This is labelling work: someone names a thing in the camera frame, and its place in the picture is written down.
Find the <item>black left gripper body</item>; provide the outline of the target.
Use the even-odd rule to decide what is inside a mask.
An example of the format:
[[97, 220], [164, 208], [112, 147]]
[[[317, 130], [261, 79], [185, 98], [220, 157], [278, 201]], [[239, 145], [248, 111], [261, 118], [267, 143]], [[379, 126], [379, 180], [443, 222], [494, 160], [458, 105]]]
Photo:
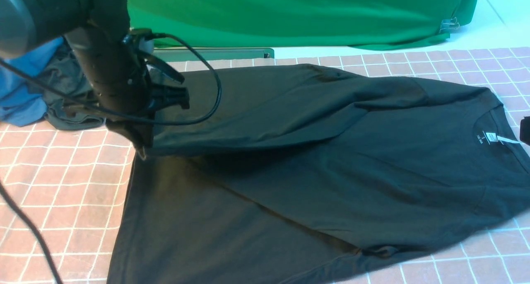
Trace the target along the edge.
[[128, 25], [86, 25], [65, 34], [107, 122], [153, 124], [143, 112], [151, 104], [146, 70], [122, 40]]

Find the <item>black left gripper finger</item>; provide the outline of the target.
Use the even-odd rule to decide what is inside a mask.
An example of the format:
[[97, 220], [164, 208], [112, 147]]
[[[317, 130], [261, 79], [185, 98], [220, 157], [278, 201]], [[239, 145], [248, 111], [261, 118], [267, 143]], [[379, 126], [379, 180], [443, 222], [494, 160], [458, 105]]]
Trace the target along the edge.
[[172, 67], [159, 57], [154, 56], [150, 53], [143, 52], [143, 59], [147, 65], [161, 71], [161, 73], [174, 80], [175, 82], [178, 82], [179, 84], [184, 83], [184, 76], [180, 72], [176, 71], [174, 67]]
[[184, 87], [154, 84], [151, 89], [151, 104], [149, 110], [157, 112], [167, 107], [179, 106], [182, 110], [189, 110], [190, 99], [188, 89]]

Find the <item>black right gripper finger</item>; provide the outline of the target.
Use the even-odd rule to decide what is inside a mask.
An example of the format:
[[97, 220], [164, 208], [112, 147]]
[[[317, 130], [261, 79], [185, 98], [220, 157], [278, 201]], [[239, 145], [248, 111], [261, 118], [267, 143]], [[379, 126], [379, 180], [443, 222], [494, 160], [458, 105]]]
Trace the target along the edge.
[[525, 116], [520, 121], [519, 140], [520, 142], [528, 146], [530, 145], [530, 117], [529, 116]]

